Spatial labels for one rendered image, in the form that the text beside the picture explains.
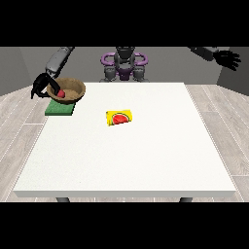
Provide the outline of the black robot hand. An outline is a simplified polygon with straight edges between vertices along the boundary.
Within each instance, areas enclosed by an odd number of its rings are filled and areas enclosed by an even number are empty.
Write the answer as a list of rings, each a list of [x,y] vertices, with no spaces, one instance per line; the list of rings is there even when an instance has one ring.
[[[218,51],[213,53],[216,62],[232,71],[235,71],[241,62],[240,55],[231,51]]]
[[[34,97],[34,95],[42,98],[49,97],[49,94],[47,92],[44,92],[44,89],[48,85],[51,85],[54,93],[58,94],[58,92],[60,91],[59,84],[48,73],[41,73],[33,83],[31,97]]]

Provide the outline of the brown wooden bowl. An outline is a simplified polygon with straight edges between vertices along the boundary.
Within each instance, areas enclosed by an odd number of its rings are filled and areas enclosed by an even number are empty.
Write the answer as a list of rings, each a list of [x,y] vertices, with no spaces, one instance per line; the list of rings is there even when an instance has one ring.
[[[58,103],[72,104],[78,102],[86,93],[86,86],[80,80],[74,78],[57,78],[56,82],[65,92],[63,98],[57,97],[54,94],[54,89],[51,85],[47,85],[48,95]]]

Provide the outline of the green square pad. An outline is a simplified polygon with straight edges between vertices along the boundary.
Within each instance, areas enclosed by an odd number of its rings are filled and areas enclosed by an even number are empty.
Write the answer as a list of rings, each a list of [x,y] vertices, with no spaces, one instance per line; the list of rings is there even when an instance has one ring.
[[[71,116],[73,114],[75,104],[62,104],[51,100],[48,105],[45,115],[46,116]]]

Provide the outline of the yellow cup with melon print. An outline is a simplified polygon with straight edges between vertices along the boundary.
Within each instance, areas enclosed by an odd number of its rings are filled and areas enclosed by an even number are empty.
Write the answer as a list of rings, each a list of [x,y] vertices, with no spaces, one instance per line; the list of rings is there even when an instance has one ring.
[[[106,120],[108,126],[129,123],[132,121],[132,114],[130,110],[107,111]]]

